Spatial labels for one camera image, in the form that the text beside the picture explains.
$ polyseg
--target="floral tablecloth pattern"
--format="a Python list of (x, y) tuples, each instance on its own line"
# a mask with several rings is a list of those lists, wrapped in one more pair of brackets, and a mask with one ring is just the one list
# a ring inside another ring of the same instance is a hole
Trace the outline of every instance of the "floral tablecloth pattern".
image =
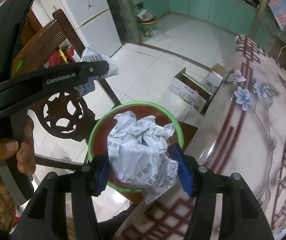
[[(272, 229), (286, 227), (286, 71), (244, 35), (185, 154), (215, 173), (238, 172)], [(141, 203), (115, 237), (183, 239), (194, 199), (177, 184), (149, 205)], [(219, 233), (217, 196), (212, 237)]]

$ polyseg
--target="red object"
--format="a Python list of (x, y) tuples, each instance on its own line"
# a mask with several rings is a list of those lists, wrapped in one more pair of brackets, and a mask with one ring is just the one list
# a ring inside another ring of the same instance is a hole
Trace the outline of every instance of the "red object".
[[(114, 119), (114, 116), (116, 114), (125, 113), (126, 111), (132, 111), (136, 115), (137, 120), (139, 120), (143, 117), (146, 117), (148, 115), (154, 115), (155, 116), (155, 123), (160, 125), (160, 126), (164, 126), (168, 123), (171, 123), (171, 120), (167, 116), (165, 116), (160, 111), (158, 111), (157, 109), (150, 107), (150, 106), (128, 106), (128, 107), (122, 108), (122, 109), (112, 113), (110, 116), (108, 116), (103, 121), (103, 123), (99, 127), (98, 131), (96, 132), (96, 135), (94, 137), (94, 142), (93, 142), (94, 156), (105, 153), (105, 151), (107, 150), (107, 136), (117, 123), (117, 121)], [(173, 136), (171, 136), (169, 138), (169, 141), (171, 144), (178, 141), (175, 133), (173, 134)], [(131, 186), (129, 184), (125, 184), (125, 183), (120, 182), (115, 177), (113, 171), (110, 175), (109, 181), (114, 183), (115, 185), (120, 186), (120, 187), (136, 188), (135, 186)]]
[(69, 58), (70, 62), (75, 62), (75, 60), (73, 59), (74, 48), (67, 49), (67, 51), (65, 52), (65, 55)]
[(52, 53), (52, 55), (49, 57), (49, 67), (57, 66), (65, 64), (65, 61), (61, 57), (58, 51), (55, 51)]

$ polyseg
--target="blue gripper pad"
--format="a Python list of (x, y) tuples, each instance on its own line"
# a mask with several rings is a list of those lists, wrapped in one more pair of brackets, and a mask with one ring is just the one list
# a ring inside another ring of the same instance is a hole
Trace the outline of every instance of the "blue gripper pad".
[(98, 183), (95, 189), (97, 195), (100, 195), (101, 192), (105, 190), (111, 172), (112, 172), (112, 167), (108, 161), (108, 155), (106, 154), (105, 161), (97, 177)]
[[(174, 143), (171, 147), (171, 155), (172, 159), (177, 161), (179, 163), (179, 169), (178, 169), (178, 175), (179, 179), (181, 181), (181, 185), (183, 190), (189, 195), (193, 195), (193, 183), (192, 183), (192, 171), (189, 168), (189, 164), (186, 163), (187, 159), (190, 161), (190, 158), (193, 158), (192, 156), (185, 156), (180, 145), (178, 143)], [(194, 164), (198, 166), (196, 160), (192, 161), (190, 164)]]

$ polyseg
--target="white refrigerator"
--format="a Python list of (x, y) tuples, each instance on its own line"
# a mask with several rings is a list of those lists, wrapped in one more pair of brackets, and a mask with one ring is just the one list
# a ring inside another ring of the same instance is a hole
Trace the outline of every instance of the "white refrigerator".
[(121, 46), (107, 0), (60, 0), (84, 45), (110, 57)]

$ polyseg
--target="bowl rim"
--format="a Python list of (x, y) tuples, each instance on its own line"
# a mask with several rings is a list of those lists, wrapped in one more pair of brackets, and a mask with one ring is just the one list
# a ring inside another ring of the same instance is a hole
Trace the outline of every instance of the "bowl rim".
[[(128, 106), (150, 106), (158, 111), (160, 111), (162, 114), (167, 116), (170, 121), (174, 124), (175, 127), (175, 133), (178, 138), (178, 143), (180, 147), (182, 148), (184, 145), (184, 137), (183, 137), (183, 132), (181, 129), (181, 126), (179, 125), (179, 122), (176, 120), (176, 118), (171, 114), (167, 109), (165, 109), (163, 106), (160, 106), (158, 104), (152, 103), (152, 102), (147, 102), (147, 101), (132, 101), (129, 103), (125, 103), (119, 106), (114, 107), (110, 111), (108, 111), (104, 116), (101, 117), (101, 119), (96, 123), (94, 126), (90, 138), (89, 138), (89, 143), (88, 143), (88, 156), (89, 156), (89, 161), (91, 161), (94, 157), (94, 153), (92, 151), (93, 149), (93, 142), (94, 138), (96, 136), (97, 131), (99, 130), (99, 127), (101, 124), (105, 121), (105, 119), (110, 116), (111, 114), (117, 112), (118, 110), (128, 107)], [(141, 190), (139, 188), (125, 188), (118, 186), (110, 181), (107, 182), (107, 185), (109, 185), (111, 188), (121, 191), (121, 192), (128, 192), (128, 193), (139, 193)]]

